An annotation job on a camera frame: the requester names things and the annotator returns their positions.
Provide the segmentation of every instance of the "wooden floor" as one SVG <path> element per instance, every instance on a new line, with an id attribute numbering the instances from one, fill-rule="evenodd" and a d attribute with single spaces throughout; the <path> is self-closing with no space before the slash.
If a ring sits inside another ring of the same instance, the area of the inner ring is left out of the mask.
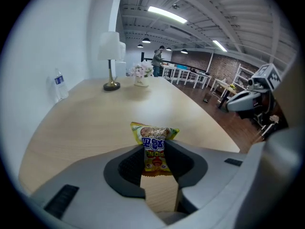
<path id="1" fill-rule="evenodd" d="M 198 84 L 193 89 L 193 83 L 184 85 L 184 82 L 179 82 L 176 85 L 176 82 L 174 82 L 173 84 L 200 105 L 225 130 L 239 147 L 241 153 L 248 153 L 252 144 L 262 141 L 259 127 L 253 125 L 249 119 L 242 120 L 235 112 L 225 113 L 218 109 L 216 104 L 219 103 L 216 96 L 212 95 L 209 103 L 203 101 L 206 93 L 212 94 L 210 87 L 201 89 L 201 84 Z"/>

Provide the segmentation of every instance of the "white shelf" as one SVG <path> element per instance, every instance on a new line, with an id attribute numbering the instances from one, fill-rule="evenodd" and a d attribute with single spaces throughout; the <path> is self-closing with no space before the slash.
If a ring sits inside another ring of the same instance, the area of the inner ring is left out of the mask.
<path id="1" fill-rule="evenodd" d="M 241 86 L 240 84 L 238 84 L 238 83 L 236 83 L 236 82 L 234 82 L 233 84 L 234 84 L 234 85 L 237 85 L 237 86 L 239 86 L 239 87 L 241 87 L 241 88 L 243 88 L 244 90 L 246 90 L 243 86 Z"/>
<path id="2" fill-rule="evenodd" d="M 242 77 L 241 75 L 237 75 L 239 78 L 242 78 L 245 81 L 248 81 L 249 79 Z"/>
<path id="3" fill-rule="evenodd" d="M 247 70 L 246 68 L 240 67 L 243 71 L 245 71 L 248 74 L 254 75 L 254 72 Z"/>

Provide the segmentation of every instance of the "flower vase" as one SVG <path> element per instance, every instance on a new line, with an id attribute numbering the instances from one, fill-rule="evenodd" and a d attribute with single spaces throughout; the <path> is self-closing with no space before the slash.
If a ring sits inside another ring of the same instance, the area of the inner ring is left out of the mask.
<path id="1" fill-rule="evenodd" d="M 134 79 L 134 84 L 136 86 L 148 86 L 148 77 L 138 77 Z"/>

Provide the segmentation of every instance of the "black slot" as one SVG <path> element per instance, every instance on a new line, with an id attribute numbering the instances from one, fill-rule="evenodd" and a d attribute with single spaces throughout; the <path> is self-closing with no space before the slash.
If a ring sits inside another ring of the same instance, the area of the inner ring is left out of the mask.
<path id="1" fill-rule="evenodd" d="M 179 189 L 196 185 L 208 170 L 204 158 L 171 140 L 165 141 L 164 154 Z"/>
<path id="2" fill-rule="evenodd" d="M 233 158 L 228 158 L 225 160 L 225 162 L 234 166 L 241 166 L 243 163 L 241 160 L 237 160 Z"/>
<path id="3" fill-rule="evenodd" d="M 145 199 L 145 190 L 140 187 L 143 169 L 144 147 L 139 145 L 110 160 L 103 175 L 107 184 L 122 196 Z"/>
<path id="4" fill-rule="evenodd" d="M 61 190 L 44 207 L 44 210 L 54 217 L 61 219 L 78 189 L 79 187 L 64 185 Z"/>

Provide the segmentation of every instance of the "bottle label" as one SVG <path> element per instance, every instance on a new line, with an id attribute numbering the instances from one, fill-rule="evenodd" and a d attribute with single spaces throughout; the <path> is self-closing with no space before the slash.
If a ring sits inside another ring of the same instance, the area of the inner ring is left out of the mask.
<path id="1" fill-rule="evenodd" d="M 56 85 L 59 85 L 60 83 L 63 83 L 63 76 L 61 75 L 61 76 L 55 78 L 54 80 L 55 80 Z"/>

